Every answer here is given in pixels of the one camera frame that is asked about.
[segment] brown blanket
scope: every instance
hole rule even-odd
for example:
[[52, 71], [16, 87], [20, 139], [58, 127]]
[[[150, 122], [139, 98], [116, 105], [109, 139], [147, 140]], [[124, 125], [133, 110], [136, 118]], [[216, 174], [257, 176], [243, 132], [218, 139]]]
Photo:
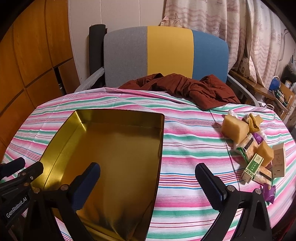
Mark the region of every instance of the brown blanket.
[[216, 76], [209, 75], [200, 81], [180, 74], [152, 74], [131, 80], [120, 89], [167, 91], [172, 96], [182, 96], [194, 102], [201, 110], [223, 106], [228, 103], [240, 104], [233, 90]]

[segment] metal tray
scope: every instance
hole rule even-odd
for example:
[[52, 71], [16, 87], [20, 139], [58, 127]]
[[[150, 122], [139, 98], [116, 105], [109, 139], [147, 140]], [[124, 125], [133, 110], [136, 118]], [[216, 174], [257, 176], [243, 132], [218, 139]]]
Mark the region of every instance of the metal tray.
[[76, 110], [43, 153], [44, 172], [32, 185], [56, 190], [97, 162], [100, 179], [77, 215], [96, 240], [144, 241], [158, 188], [163, 129], [159, 113]]

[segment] metal bolt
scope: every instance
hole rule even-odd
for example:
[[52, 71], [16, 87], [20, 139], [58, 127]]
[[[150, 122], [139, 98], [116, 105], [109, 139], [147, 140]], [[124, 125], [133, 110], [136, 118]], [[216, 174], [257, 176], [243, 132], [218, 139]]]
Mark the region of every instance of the metal bolt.
[[258, 188], [256, 188], [256, 189], [255, 189], [255, 193], [257, 193], [257, 194], [259, 194], [259, 195], [260, 195], [260, 194], [261, 194], [261, 190], [260, 190], [260, 189], [258, 189]]
[[69, 188], [69, 186], [67, 184], [64, 184], [61, 186], [62, 191], [66, 191], [66, 190], [68, 190], [68, 188]]
[[34, 189], [34, 193], [39, 193], [40, 192], [40, 188], [35, 188]]
[[229, 185], [227, 186], [227, 189], [231, 192], [233, 192], [235, 190], [235, 187], [233, 185]]

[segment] chair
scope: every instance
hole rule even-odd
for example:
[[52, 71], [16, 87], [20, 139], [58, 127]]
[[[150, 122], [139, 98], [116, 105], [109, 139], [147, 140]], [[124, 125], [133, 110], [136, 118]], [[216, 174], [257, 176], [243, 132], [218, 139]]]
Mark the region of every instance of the chair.
[[[200, 31], [143, 26], [110, 32], [104, 37], [104, 71], [107, 87], [154, 73], [176, 73], [196, 80], [214, 74], [259, 106], [254, 96], [227, 74], [227, 43]], [[102, 74], [102, 69], [90, 78], [97, 80], [98, 73]]]

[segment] striped tablecloth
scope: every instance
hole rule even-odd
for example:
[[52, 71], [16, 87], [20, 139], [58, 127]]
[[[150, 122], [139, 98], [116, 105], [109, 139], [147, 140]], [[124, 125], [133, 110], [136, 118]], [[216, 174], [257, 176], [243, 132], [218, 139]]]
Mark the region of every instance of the striped tablecloth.
[[[227, 104], [201, 111], [193, 103], [164, 92], [101, 88], [60, 97], [39, 106], [27, 118], [11, 141], [4, 162], [24, 157], [26, 167], [39, 161], [50, 140], [74, 110], [109, 108], [163, 113], [165, 129], [161, 174], [147, 240], [200, 240], [215, 220], [213, 210], [195, 179], [196, 164], [204, 162], [226, 184], [241, 191], [259, 187], [243, 184], [246, 166], [233, 151], [233, 142], [221, 133], [224, 115], [232, 109], [240, 118], [246, 113], [263, 118], [268, 144], [285, 142], [286, 176], [277, 178], [275, 203], [267, 207], [273, 227], [292, 203], [296, 186], [296, 145], [280, 118], [271, 110]], [[242, 211], [238, 211], [224, 240], [230, 240]], [[71, 240], [63, 223], [59, 226]]]

